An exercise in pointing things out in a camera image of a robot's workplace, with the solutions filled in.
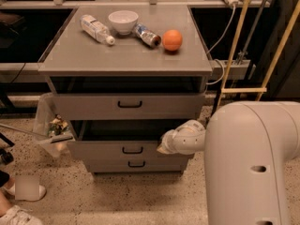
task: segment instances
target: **white bowl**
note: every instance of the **white bowl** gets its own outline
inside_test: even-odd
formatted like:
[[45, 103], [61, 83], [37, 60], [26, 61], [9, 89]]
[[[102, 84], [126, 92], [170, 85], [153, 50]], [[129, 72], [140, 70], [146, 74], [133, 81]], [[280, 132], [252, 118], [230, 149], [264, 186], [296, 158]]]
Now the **white bowl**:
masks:
[[138, 19], [139, 15], [136, 12], [127, 10], [115, 11], [109, 15], [113, 29], [121, 35], [130, 34]]

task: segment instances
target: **gray countertop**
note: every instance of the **gray countertop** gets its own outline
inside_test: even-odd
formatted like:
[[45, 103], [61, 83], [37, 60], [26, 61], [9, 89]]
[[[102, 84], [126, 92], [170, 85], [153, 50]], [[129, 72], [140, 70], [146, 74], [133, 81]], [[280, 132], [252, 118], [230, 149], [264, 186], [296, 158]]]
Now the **gray countertop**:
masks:
[[[133, 34], [121, 37], [111, 27], [108, 16], [116, 10], [132, 10], [156, 34], [177, 29], [183, 44], [176, 53], [160, 44], [149, 48]], [[107, 25], [116, 41], [113, 46], [96, 42], [80, 27], [83, 14]], [[194, 21], [186, 5], [138, 5], [79, 7], [45, 61], [41, 74], [52, 76], [206, 76], [212, 73]]]

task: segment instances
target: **orange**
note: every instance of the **orange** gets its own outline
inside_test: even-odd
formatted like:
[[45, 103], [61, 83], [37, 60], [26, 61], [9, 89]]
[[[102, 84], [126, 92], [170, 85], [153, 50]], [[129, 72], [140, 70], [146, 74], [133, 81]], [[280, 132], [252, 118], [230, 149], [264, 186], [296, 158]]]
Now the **orange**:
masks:
[[162, 45], [165, 50], [177, 51], [182, 44], [182, 35], [178, 30], [168, 30], [162, 36]]

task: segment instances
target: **shoe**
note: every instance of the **shoe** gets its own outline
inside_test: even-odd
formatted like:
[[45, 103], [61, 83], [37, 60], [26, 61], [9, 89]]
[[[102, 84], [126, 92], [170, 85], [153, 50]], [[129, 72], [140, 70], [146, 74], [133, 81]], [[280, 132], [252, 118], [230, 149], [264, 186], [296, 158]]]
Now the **shoe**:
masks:
[[[16, 194], [15, 185], [13, 185], [10, 189], [7, 189], [6, 187], [3, 187], [3, 188], [8, 194], [10, 194], [12, 196], [15, 196], [15, 194]], [[39, 185], [39, 197], [38, 197], [38, 199], [26, 199], [26, 200], [30, 201], [30, 202], [41, 200], [43, 197], [45, 197], [46, 192], [47, 192], [46, 188], [42, 185]]]
[[20, 206], [9, 208], [5, 215], [0, 217], [0, 225], [43, 225], [42, 221], [26, 213]]

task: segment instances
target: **silver can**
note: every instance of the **silver can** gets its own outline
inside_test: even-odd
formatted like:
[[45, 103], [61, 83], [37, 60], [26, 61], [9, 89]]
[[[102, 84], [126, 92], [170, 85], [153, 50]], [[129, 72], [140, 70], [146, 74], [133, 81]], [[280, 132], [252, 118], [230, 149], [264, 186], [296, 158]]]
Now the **silver can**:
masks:
[[159, 35], [155, 34], [141, 23], [135, 25], [133, 33], [151, 48], [159, 46], [161, 42], [161, 37]]

